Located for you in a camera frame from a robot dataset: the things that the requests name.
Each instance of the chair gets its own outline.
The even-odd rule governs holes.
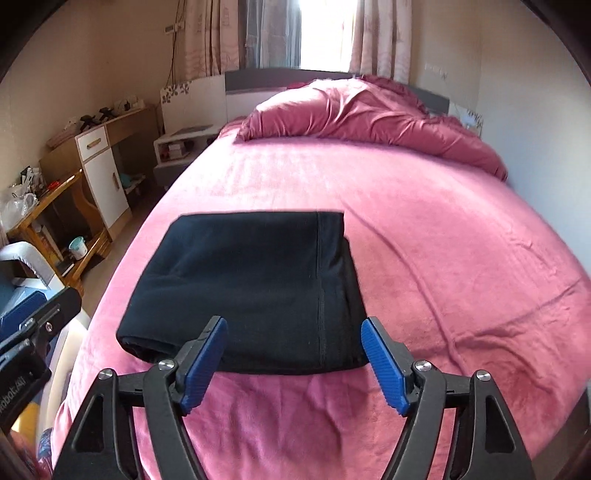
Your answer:
[[[14,318],[7,320],[8,312],[21,306],[24,312],[31,306],[34,306],[35,310],[36,302],[43,303],[64,288],[52,267],[29,243],[18,242],[0,248],[0,262],[5,261],[19,261],[25,264],[37,278],[7,278],[6,275],[0,274],[0,338],[13,333],[22,321]],[[74,361],[89,325],[90,317],[81,310],[51,343],[51,352],[47,357],[53,373],[51,379],[38,399],[39,406],[31,406],[19,419],[21,433],[34,441],[35,446],[45,429],[53,427],[57,410],[66,394]]]

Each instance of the white nightstand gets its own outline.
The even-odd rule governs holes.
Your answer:
[[[211,144],[223,125],[188,127],[154,141],[158,165],[154,167],[156,183],[168,189],[182,172]],[[170,159],[170,155],[180,158]]]

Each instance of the gray headboard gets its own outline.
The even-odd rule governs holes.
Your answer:
[[[310,82],[316,79],[349,79],[353,73],[323,72],[322,70],[300,70],[288,68],[243,69],[226,72],[226,93],[251,92],[287,87],[290,83]],[[449,98],[420,88],[409,88],[417,95],[432,113],[447,113]]]

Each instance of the drawer handle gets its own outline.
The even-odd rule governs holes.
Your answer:
[[[119,190],[121,186],[119,185],[119,180],[117,179],[117,174],[113,172],[113,183],[115,184],[115,188]]]
[[[94,140],[94,141],[90,142],[90,143],[89,143],[89,144],[86,146],[86,148],[87,148],[88,150],[90,150],[91,148],[95,148],[95,147],[96,147],[96,146],[97,146],[99,143],[101,143],[102,141],[103,141],[103,139],[102,139],[102,138],[97,138],[96,140]]]

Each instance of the metal screw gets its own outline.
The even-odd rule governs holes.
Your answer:
[[[428,372],[433,367],[433,364],[431,364],[431,362],[427,362],[426,360],[419,360],[418,362],[415,362],[414,366],[420,372]]]
[[[476,372],[476,378],[481,382],[488,382],[491,380],[492,377],[491,374],[486,370],[479,370],[478,372]]]
[[[158,369],[159,370],[172,370],[175,366],[174,360],[167,358],[165,360],[161,360],[158,362]]]
[[[108,380],[113,376],[113,371],[110,368],[105,368],[99,372],[99,380]]]
[[[26,322],[22,323],[21,326],[18,328],[19,330],[26,330],[28,329],[31,325],[33,325],[33,323],[35,323],[35,320],[33,319],[28,319]]]

